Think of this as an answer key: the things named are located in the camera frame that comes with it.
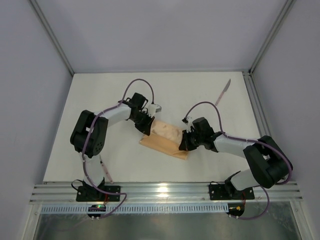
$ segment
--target knife blade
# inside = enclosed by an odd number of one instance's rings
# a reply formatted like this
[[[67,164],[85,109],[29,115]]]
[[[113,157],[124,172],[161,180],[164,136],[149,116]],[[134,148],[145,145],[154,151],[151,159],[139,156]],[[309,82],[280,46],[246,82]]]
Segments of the knife blade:
[[[215,102],[215,105],[217,106],[218,103],[220,102],[222,96],[224,95],[224,93],[228,90],[229,86],[230,86],[230,83],[231,83],[231,78],[229,79],[229,81],[226,83],[224,89],[222,90],[220,96],[218,97],[218,99],[216,100]]]

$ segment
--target gray wall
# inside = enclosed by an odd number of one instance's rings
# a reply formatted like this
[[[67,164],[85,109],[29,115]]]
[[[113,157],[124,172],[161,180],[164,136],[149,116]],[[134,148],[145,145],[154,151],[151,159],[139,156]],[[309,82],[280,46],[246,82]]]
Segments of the gray wall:
[[[320,1],[297,1],[254,73],[271,130],[320,229]]]
[[[0,1],[1,239],[25,224],[71,80],[28,1]]]
[[[76,73],[248,69],[285,0],[38,0]]]

